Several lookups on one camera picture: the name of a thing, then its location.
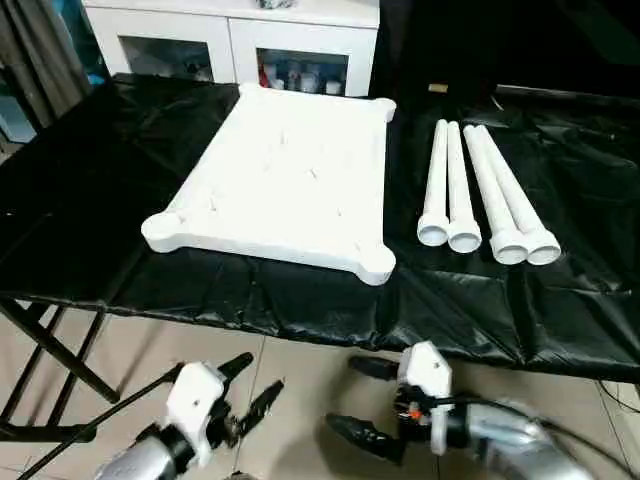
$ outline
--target black cable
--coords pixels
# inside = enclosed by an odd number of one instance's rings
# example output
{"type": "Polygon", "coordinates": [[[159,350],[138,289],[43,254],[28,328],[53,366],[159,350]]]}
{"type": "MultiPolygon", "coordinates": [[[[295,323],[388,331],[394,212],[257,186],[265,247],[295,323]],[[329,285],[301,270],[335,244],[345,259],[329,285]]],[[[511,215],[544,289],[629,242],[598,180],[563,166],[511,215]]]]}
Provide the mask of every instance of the black cable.
{"type": "Polygon", "coordinates": [[[639,413],[640,414],[640,410],[638,410],[635,407],[632,407],[631,405],[629,405],[628,403],[623,402],[622,400],[620,400],[620,398],[618,398],[618,396],[614,395],[613,393],[611,393],[609,391],[609,389],[607,388],[607,386],[604,384],[604,382],[600,381],[598,382],[598,385],[600,385],[600,388],[602,389],[602,391],[605,393],[605,395],[607,395],[609,398],[611,398],[614,402],[616,402],[618,404],[618,406],[620,408],[626,408],[627,410],[629,410],[631,413],[639,413]]]}
{"type": "Polygon", "coordinates": [[[500,410],[504,410],[506,412],[517,415],[519,417],[526,418],[531,422],[539,423],[542,427],[554,433],[569,437],[577,441],[578,443],[581,443],[585,447],[589,447],[591,450],[593,450],[594,452],[596,452],[597,454],[599,454],[600,456],[602,456],[603,458],[607,459],[609,462],[614,464],[616,467],[618,467],[629,478],[633,480],[640,480],[640,474],[635,472],[633,469],[629,468],[629,466],[627,466],[625,462],[616,458],[615,455],[606,451],[604,448],[596,445],[591,440],[575,432],[572,432],[568,428],[565,428],[562,425],[559,425],[553,422],[552,420],[535,417],[526,412],[523,412],[522,410],[519,410],[516,407],[512,407],[511,405],[505,405],[503,403],[496,402],[494,400],[487,400],[480,397],[446,397],[441,399],[434,399],[434,404],[435,405],[487,405],[490,407],[498,408],[500,410]]]}
{"type": "Polygon", "coordinates": [[[151,392],[152,390],[156,389],[157,387],[159,387],[163,383],[175,382],[175,380],[176,380],[176,378],[178,376],[178,373],[180,373],[180,370],[182,369],[182,366],[183,366],[182,364],[176,365],[171,370],[169,370],[167,373],[165,373],[164,375],[159,377],[157,380],[151,382],[146,387],[138,390],[136,393],[134,393],[131,396],[127,397],[126,399],[122,400],[120,403],[118,403],[117,405],[114,405],[109,410],[104,412],[102,415],[96,417],[91,422],[87,423],[84,426],[84,428],[78,430],[69,439],[67,439],[64,442],[62,442],[60,445],[55,447],[53,450],[51,450],[49,453],[47,453],[44,457],[42,457],[40,460],[38,460],[33,466],[31,466],[22,475],[20,475],[18,477],[18,480],[27,480],[27,479],[33,477],[36,473],[38,473],[40,470],[42,470],[42,468],[44,468],[46,465],[48,465],[54,458],[56,458],[58,455],[60,455],[62,452],[64,452],[71,445],[73,445],[75,443],[75,441],[79,437],[81,437],[82,435],[86,434],[87,432],[89,432],[91,430],[95,430],[100,424],[102,424],[102,423],[106,422],[107,420],[109,420],[111,417],[113,417],[120,410],[122,410],[125,407],[128,407],[133,402],[135,402],[135,401],[139,400],[140,398],[144,397],[149,392],[151,392]]]}

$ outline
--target black tablecloth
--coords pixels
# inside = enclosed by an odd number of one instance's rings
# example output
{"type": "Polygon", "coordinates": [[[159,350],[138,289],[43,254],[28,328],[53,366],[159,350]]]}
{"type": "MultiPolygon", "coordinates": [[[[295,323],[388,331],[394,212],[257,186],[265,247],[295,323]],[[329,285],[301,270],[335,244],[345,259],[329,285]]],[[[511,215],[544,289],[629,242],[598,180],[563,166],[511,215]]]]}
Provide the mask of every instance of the black tablecloth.
{"type": "Polygon", "coordinates": [[[142,221],[166,207],[237,97],[235,86],[120,76],[2,165],[0,296],[368,349],[429,339],[449,357],[640,379],[637,114],[435,97],[421,113],[400,108],[384,217],[397,267],[369,287],[345,272],[146,246],[142,221]],[[418,243],[442,116],[490,127],[560,240],[558,262],[493,260],[473,175],[481,249],[418,243]]]}

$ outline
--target cabinet door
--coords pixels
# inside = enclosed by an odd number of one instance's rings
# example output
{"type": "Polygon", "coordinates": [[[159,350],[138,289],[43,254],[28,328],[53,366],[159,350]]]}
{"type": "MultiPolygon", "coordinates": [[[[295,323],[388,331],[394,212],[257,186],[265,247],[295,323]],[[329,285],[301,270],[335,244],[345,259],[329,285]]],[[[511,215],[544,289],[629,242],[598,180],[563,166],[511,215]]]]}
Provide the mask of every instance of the cabinet door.
{"type": "Polygon", "coordinates": [[[110,8],[87,8],[87,15],[112,75],[235,82],[224,17],[110,8]]]}
{"type": "Polygon", "coordinates": [[[330,89],[351,97],[369,93],[374,29],[240,19],[229,19],[229,26],[238,83],[330,89]]]}

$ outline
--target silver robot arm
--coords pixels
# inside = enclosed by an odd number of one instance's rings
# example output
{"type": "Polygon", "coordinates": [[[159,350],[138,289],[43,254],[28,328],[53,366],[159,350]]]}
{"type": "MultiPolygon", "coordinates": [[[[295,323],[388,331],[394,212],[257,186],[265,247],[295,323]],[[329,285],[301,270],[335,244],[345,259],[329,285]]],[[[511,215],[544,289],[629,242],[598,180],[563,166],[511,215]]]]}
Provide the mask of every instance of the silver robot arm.
{"type": "Polygon", "coordinates": [[[245,353],[217,369],[200,362],[185,365],[169,394],[165,419],[145,429],[95,478],[174,480],[209,464],[222,443],[233,447],[262,421],[284,387],[281,381],[268,387],[242,419],[229,416],[231,405],[224,399],[229,384],[252,360],[245,353]]]}
{"type": "Polygon", "coordinates": [[[521,408],[451,397],[451,369],[430,342],[405,350],[399,364],[354,357],[350,366],[368,376],[397,380],[399,387],[399,438],[368,421],[327,416],[333,430],[363,450],[400,464],[407,443],[421,442],[436,455],[448,448],[464,449],[505,480],[595,480],[521,408]]]}

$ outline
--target metal table leg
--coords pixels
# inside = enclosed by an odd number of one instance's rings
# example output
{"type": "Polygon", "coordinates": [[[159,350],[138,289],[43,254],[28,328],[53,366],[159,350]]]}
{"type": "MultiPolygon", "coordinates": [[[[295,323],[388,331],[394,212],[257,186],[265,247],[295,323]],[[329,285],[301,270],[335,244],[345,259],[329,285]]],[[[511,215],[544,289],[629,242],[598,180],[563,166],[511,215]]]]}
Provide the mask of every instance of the metal table leg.
{"type": "Polygon", "coordinates": [[[0,300],[0,311],[20,330],[35,340],[38,345],[67,367],[74,375],[98,392],[102,397],[116,403],[120,395],[107,385],[93,370],[69,351],[60,341],[47,332],[47,329],[34,321],[27,311],[14,300],[0,300]]]}
{"type": "MultiPolygon", "coordinates": [[[[13,392],[9,396],[2,413],[0,413],[0,442],[63,442],[75,435],[84,425],[59,426],[58,422],[62,418],[64,409],[69,401],[76,377],[85,381],[100,395],[111,403],[119,400],[119,394],[111,389],[100,377],[89,369],[84,361],[97,337],[100,327],[104,321],[104,314],[96,314],[91,327],[82,343],[78,356],[70,352],[55,337],[55,329],[64,315],[65,308],[57,307],[49,325],[43,327],[39,321],[49,307],[43,304],[32,304],[28,309],[22,308],[14,300],[0,300],[0,311],[23,332],[37,342],[29,361],[27,362],[13,392]],[[70,372],[60,395],[53,407],[51,416],[46,426],[16,426],[10,423],[11,417],[20,402],[22,395],[35,371],[42,352],[47,351],[54,358],[60,361],[70,372]]],[[[96,436],[96,431],[89,431],[78,438],[78,442],[89,442],[96,436]]]]}

